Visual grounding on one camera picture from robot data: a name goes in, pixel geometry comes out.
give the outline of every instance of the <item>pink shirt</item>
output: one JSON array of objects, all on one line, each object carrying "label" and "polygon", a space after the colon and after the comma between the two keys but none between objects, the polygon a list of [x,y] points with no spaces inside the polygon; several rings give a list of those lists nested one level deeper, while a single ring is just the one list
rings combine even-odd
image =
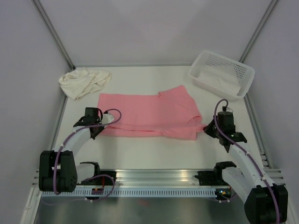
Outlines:
[{"label": "pink shirt", "polygon": [[[98,107],[119,109],[122,118],[101,134],[122,137],[167,136],[195,140],[205,125],[194,99],[184,86],[158,95],[100,94]],[[118,112],[110,111],[115,118]]]}]

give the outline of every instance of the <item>perforated basket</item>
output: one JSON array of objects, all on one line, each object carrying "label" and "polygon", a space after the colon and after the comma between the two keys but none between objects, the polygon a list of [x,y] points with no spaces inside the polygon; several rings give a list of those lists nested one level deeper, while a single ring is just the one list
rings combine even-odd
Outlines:
[{"label": "perforated basket", "polygon": [[[211,71],[213,71],[213,73],[217,74],[218,76],[224,75],[225,73],[236,76],[241,87],[239,93],[233,95],[229,92],[224,92],[223,90],[217,89],[214,86],[201,82],[199,80],[201,71],[204,71],[206,74],[209,74]],[[243,98],[246,95],[253,81],[254,74],[255,70],[253,68],[210,51],[203,51],[196,58],[188,72],[188,75],[191,77],[192,83],[195,86],[198,86],[199,88],[207,90],[230,101]]]}]

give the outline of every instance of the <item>laundry basket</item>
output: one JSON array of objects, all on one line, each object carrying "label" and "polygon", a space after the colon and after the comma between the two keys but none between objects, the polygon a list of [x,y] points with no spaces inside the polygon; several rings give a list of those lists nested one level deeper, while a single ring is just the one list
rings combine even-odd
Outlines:
[{"label": "laundry basket", "polygon": [[[209,83],[203,82],[203,78],[200,77],[203,74],[208,76],[208,78],[217,77],[216,82],[218,83],[219,79],[226,82],[226,78],[231,77],[234,79],[234,85],[237,85],[237,91],[240,90],[238,93],[231,93],[221,88],[221,86],[213,84],[211,81]],[[243,98],[246,95],[253,81],[254,74],[255,70],[253,68],[210,51],[203,51],[196,58],[188,72],[195,86],[230,101]]]}]

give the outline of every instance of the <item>white cloth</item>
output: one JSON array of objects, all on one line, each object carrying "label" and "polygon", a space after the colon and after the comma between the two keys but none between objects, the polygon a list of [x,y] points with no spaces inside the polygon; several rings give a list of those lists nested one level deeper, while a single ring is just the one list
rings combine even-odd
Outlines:
[{"label": "white cloth", "polygon": [[241,89],[238,79],[225,73],[223,73],[222,76],[218,76],[213,73],[200,72],[198,80],[220,91],[235,96],[238,95]]},{"label": "white cloth", "polygon": [[93,68],[77,68],[59,79],[64,93],[73,100],[81,99],[90,92],[102,90],[111,80],[111,73]]}]

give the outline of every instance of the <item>pink fabric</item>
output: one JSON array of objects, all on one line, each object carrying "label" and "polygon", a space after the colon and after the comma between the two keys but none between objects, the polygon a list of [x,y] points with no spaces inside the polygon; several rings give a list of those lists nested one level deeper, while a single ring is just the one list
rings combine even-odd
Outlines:
[{"label": "pink fabric", "polygon": [[[195,140],[205,125],[194,99],[184,86],[154,96],[100,94],[98,107],[117,108],[122,118],[101,134],[122,137],[167,136]],[[118,112],[111,111],[117,118]]]}]

